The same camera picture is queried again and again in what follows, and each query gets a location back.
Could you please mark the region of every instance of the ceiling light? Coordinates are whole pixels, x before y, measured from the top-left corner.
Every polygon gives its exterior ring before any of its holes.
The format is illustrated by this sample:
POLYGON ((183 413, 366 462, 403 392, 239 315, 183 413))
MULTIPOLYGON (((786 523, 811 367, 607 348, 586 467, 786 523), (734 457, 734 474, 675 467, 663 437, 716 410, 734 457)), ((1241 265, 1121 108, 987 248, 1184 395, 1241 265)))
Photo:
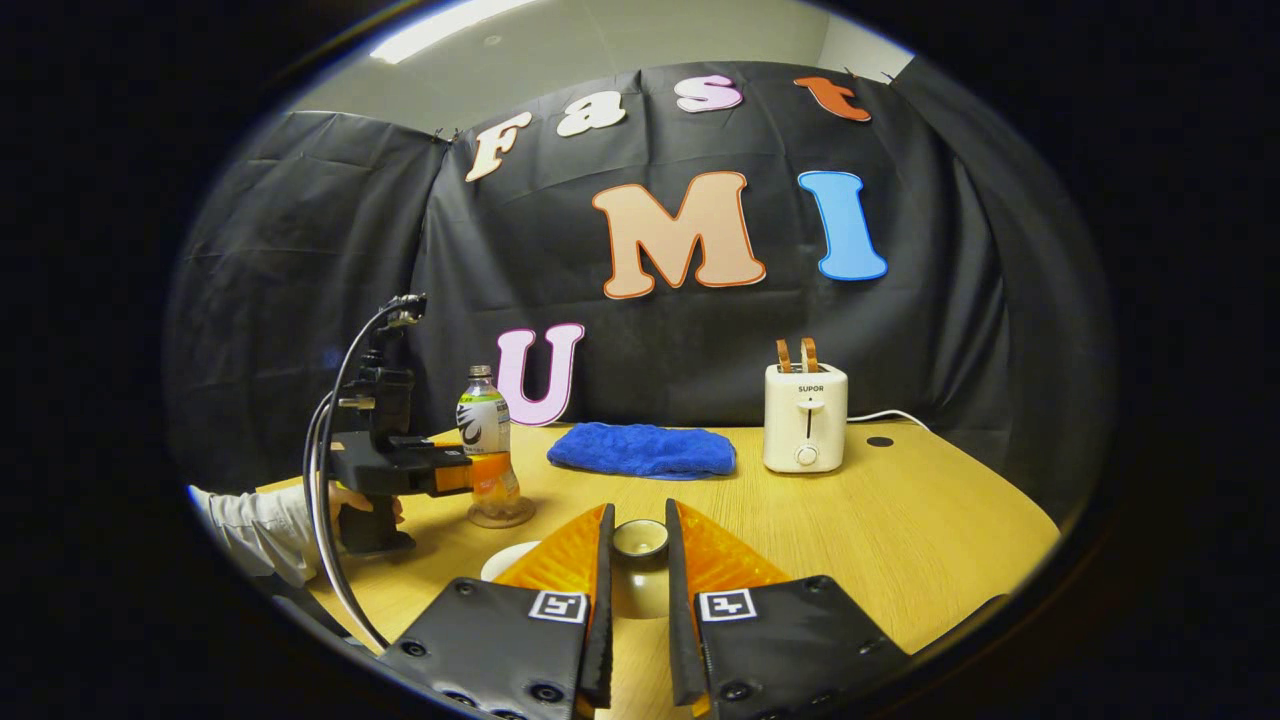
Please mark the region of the ceiling light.
POLYGON ((394 65, 460 29, 466 29, 479 22, 532 1, 468 0, 467 3, 461 3, 408 26, 379 45, 369 56, 394 65))

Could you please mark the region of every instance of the peach letter m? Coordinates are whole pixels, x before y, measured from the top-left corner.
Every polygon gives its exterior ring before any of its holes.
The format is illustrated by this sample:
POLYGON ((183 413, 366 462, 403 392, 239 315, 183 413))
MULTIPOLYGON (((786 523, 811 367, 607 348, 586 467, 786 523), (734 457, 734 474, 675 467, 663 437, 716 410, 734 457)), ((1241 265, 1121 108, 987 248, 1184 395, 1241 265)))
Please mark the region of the peach letter m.
POLYGON ((699 283, 727 287, 764 279, 764 264, 751 255, 742 219, 744 187, 741 173, 703 173, 689 182, 675 218, 639 184, 596 193, 591 206, 608 218, 613 254, 613 277, 604 283, 604 295, 622 300, 653 291, 653 275, 640 268, 641 250, 667 284, 680 287, 699 242, 703 264, 694 273, 699 283))

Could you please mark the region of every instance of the toaster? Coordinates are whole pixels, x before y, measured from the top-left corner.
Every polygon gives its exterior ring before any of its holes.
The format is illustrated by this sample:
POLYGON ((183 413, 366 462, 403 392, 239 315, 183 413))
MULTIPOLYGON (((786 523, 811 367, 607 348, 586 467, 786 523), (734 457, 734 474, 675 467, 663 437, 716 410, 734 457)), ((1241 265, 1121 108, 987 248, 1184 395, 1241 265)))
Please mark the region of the toaster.
POLYGON ((849 377, 817 366, 764 369, 764 466, 774 473, 826 473, 845 460, 849 377))

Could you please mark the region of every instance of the black cable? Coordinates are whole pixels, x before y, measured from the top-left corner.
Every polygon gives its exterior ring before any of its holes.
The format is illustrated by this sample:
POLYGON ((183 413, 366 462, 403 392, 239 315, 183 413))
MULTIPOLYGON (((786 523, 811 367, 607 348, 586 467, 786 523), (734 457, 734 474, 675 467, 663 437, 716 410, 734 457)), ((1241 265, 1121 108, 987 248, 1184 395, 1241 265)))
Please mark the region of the black cable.
MULTIPOLYGON (((356 334, 356 340, 351 342, 351 347, 347 348, 347 355, 346 357, 343 357, 342 365, 338 366, 338 378, 334 380, 333 392, 330 393, 332 400, 329 402, 329 413, 323 414, 320 410, 317 410, 317 413, 320 413, 324 418, 321 420, 323 427, 320 430, 320 443, 319 443, 320 450, 316 454, 319 456, 316 473, 320 475, 321 487, 325 487, 325 483, 328 482, 329 478, 328 465, 329 465, 329 447, 333 445, 333 409, 339 402, 339 393, 342 392, 342 379, 347 374, 347 366, 351 364, 351 357, 356 354, 356 348, 360 347, 360 343, 365 340, 365 336, 369 334, 370 328, 376 325, 383 318, 390 315, 397 310, 402 310, 406 306, 415 305, 424 300, 425 297, 421 295, 406 295, 392 299, 388 304, 383 305, 383 307, 367 323, 365 323, 365 327, 361 328, 358 334, 356 334)), ((337 592, 338 596, 346 601, 344 605, 347 606, 347 610, 356 616, 356 621, 360 623, 362 628, 369 630, 369 633, 374 638, 374 642, 376 642, 380 647, 384 648, 389 647, 390 643, 388 643, 387 638, 384 638, 374 628, 374 624, 370 623, 369 618, 365 615, 364 609, 361 609, 360 603, 356 602, 356 598, 351 592, 351 583, 347 582, 347 577, 342 571, 342 565, 337 561, 338 547, 337 543, 334 542, 333 525, 329 518, 329 493, 321 492, 317 497, 314 498, 314 501, 315 501, 315 507, 314 507, 315 519, 319 521, 320 527, 324 530, 321 533, 323 538, 317 537, 316 542, 326 543, 329 555, 334 559, 333 566, 329 568, 329 575, 330 575, 329 582, 333 585, 334 592, 337 592)))
POLYGON ((311 437, 316 432, 316 423, 320 421, 320 415, 324 413, 325 405, 333 398, 333 391, 329 391, 320 400, 320 405, 316 405, 316 411, 311 414, 311 421, 307 423, 307 434, 302 442, 302 495, 307 498, 307 514, 312 512, 315 507, 315 493, 311 491, 311 475, 307 473, 311 470, 311 437))

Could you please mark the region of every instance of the cup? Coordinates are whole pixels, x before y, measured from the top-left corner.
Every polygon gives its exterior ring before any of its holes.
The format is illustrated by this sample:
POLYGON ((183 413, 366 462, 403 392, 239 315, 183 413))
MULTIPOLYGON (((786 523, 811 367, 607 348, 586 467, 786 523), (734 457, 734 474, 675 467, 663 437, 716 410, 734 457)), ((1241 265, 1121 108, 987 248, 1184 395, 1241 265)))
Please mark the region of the cup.
POLYGON ((620 618, 666 618, 669 607, 667 527, 630 520, 613 530, 613 612, 620 618))

